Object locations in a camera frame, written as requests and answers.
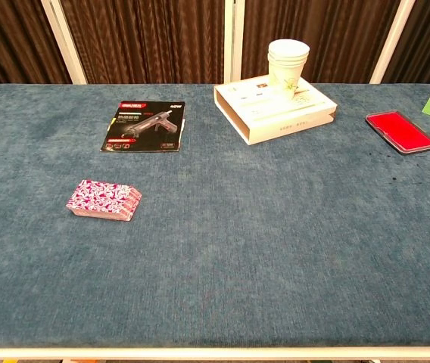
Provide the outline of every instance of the table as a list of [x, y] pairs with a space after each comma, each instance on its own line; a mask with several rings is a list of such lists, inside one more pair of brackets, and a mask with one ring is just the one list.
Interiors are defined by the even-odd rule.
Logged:
[[[0, 358], [430, 358], [430, 85], [315, 85], [335, 121], [247, 146], [212, 85], [0, 85]], [[122, 100], [185, 101], [179, 153], [99, 152]], [[65, 209], [135, 185], [131, 222]]]

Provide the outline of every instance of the brown curtain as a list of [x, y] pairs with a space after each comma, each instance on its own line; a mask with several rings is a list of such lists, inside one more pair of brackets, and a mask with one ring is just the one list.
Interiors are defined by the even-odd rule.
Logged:
[[383, 82], [430, 83], [430, 0], [417, 0]]
[[40, 0], [0, 0], [0, 83], [71, 83]]
[[267, 48], [290, 38], [310, 46], [309, 82], [369, 82], [396, 0], [246, 0], [242, 78], [268, 73]]
[[62, 0], [89, 83], [220, 83], [223, 0]]

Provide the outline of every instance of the white frame pole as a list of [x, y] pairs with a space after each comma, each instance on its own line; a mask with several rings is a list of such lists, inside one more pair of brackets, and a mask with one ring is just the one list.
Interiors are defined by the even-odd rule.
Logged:
[[385, 71], [390, 63], [391, 56], [397, 47], [398, 40], [402, 35], [407, 19], [412, 11], [415, 0], [400, 0], [397, 13], [394, 17], [394, 22], [391, 25], [390, 32], [388, 32], [387, 40], [383, 45], [382, 52], [380, 53], [379, 61], [373, 70], [370, 84], [379, 84], [382, 82]]
[[233, 0], [225, 0], [225, 24], [223, 27], [223, 83], [230, 83], [232, 81], [233, 8]]
[[80, 63], [80, 58], [77, 54], [76, 46], [73, 42], [72, 34], [70, 33], [60, 0], [42, 0], [42, 6], [61, 51], [67, 71], [72, 79], [72, 83], [74, 85], [85, 85], [87, 83], [86, 75]]
[[242, 46], [244, 43], [245, 0], [235, 0], [233, 30], [232, 82], [241, 79]]

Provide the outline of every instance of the glue gun picture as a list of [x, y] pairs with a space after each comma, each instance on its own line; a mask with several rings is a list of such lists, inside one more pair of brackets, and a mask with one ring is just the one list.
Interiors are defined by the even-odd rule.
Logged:
[[163, 126], [168, 132], [175, 133], [178, 129], [178, 126], [172, 124], [168, 120], [170, 113], [171, 110], [167, 112], [160, 112], [145, 119], [144, 121], [141, 121], [140, 123], [136, 123], [135, 125], [129, 127], [126, 132], [121, 135], [121, 137], [124, 138], [126, 135], [132, 135], [134, 138], [138, 138], [139, 134], [152, 126], [155, 126], [154, 130], [157, 131], [159, 125]]

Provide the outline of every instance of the glue gun box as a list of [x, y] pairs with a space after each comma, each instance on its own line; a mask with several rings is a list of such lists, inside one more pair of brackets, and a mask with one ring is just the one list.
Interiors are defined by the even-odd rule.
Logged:
[[101, 151], [178, 151], [185, 102], [122, 101]]
[[215, 104], [251, 145], [333, 121], [337, 104], [300, 78], [292, 98], [260, 76], [216, 85]]

